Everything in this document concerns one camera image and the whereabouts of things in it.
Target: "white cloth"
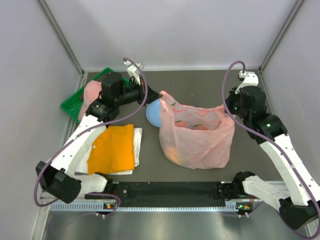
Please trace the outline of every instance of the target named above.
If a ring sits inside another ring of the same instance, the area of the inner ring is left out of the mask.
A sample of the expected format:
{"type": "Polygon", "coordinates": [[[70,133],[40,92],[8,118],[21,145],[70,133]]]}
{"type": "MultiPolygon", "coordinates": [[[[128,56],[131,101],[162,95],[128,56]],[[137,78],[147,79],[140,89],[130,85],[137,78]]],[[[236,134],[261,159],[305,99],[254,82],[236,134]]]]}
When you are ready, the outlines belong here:
{"type": "MultiPolygon", "coordinates": [[[[141,137],[142,137],[142,128],[134,128],[133,133],[133,151],[134,151],[134,167],[139,165],[139,155],[140,155],[140,147],[141,147],[141,137]]],[[[77,173],[88,174],[88,163],[91,153],[91,148],[83,155],[78,167],[76,168],[77,173]]],[[[120,171],[115,173],[110,173],[110,175],[131,175],[133,170],[120,171]]]]}

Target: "gray wall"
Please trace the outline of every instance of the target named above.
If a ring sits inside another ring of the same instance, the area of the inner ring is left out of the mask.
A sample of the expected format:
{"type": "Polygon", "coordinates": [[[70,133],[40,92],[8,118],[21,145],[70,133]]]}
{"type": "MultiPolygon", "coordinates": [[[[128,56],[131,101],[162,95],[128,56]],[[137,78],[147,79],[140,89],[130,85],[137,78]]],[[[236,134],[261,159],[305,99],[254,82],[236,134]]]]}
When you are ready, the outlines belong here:
{"type": "Polygon", "coordinates": [[[47,0],[82,67],[258,67],[296,0],[47,0]]]}
{"type": "Polygon", "coordinates": [[[79,75],[35,0],[0,1],[0,233],[29,237],[35,167],[59,148],[79,75]]]}
{"type": "Polygon", "coordinates": [[[264,75],[276,113],[320,184],[320,1],[308,0],[264,75]]]}

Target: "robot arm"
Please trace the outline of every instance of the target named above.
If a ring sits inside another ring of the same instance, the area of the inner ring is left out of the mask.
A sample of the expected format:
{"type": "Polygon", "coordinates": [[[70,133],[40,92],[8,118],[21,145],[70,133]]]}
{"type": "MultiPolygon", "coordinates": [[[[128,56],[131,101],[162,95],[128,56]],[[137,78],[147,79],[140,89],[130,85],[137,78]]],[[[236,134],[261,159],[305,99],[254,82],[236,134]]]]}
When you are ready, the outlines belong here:
{"type": "MultiPolygon", "coordinates": [[[[110,72],[101,82],[99,97],[89,106],[79,126],[68,139],[67,143],[74,140],[72,147],[66,147],[45,169],[40,179],[41,188],[65,203],[71,203],[79,195],[105,190],[107,178],[103,174],[74,175],[83,155],[91,148],[95,139],[103,133],[108,125],[103,123],[114,120],[119,115],[119,106],[133,102],[142,103],[145,97],[144,80],[138,75],[134,65],[128,64],[128,73],[131,76],[129,84],[125,85],[120,73],[110,72]]],[[[146,104],[152,103],[160,95],[148,86],[146,104]]],[[[46,165],[39,162],[36,172],[46,165]]]]}
{"type": "Polygon", "coordinates": [[[280,190],[248,171],[238,173],[232,184],[239,194],[256,196],[275,208],[288,226],[298,229],[317,218],[317,212],[293,168],[303,177],[318,204],[320,204],[320,187],[299,158],[281,120],[267,113],[266,94],[258,87],[258,76],[254,72],[240,71],[239,79],[243,82],[239,87],[234,87],[226,99],[228,109],[240,117],[245,126],[278,144],[289,156],[292,165],[289,165],[273,144],[248,132],[273,161],[287,190],[280,190]]]}

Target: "stack of cloth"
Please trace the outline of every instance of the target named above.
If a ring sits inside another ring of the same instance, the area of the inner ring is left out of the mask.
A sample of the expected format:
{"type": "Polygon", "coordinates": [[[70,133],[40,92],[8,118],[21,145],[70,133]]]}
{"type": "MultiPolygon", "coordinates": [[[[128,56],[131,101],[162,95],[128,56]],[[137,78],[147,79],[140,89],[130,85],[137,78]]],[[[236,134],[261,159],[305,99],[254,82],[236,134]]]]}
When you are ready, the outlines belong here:
{"type": "Polygon", "coordinates": [[[139,165],[142,128],[109,126],[81,159],[76,172],[130,175],[139,165]]]}

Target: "perforated metal rail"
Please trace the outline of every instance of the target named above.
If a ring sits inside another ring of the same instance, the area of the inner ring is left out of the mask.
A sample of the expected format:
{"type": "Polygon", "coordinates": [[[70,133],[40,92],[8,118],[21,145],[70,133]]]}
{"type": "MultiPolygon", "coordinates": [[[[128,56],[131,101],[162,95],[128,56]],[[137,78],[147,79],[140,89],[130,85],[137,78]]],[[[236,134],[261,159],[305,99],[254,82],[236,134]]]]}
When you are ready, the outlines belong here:
{"type": "MultiPolygon", "coordinates": [[[[57,201],[51,205],[51,211],[55,212],[110,212],[105,209],[104,202],[75,201],[66,204],[57,201]]],[[[118,212],[237,212],[236,202],[227,201],[225,206],[206,207],[119,207],[118,212]]]]}

